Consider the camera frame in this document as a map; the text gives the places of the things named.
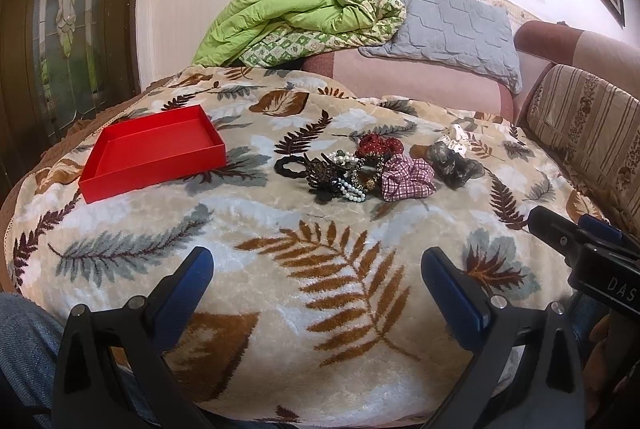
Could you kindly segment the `person right hand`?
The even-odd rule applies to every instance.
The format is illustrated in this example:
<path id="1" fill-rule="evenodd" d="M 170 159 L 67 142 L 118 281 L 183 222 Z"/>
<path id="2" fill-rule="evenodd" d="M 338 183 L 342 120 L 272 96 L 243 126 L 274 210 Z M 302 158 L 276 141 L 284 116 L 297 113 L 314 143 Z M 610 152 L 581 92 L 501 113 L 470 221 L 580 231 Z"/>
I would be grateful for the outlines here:
<path id="1" fill-rule="evenodd" d="M 589 335 L 594 347 L 582 378 L 586 394 L 586 418 L 605 412 L 628 387 L 639 365 L 639 323 L 611 311 Z"/>

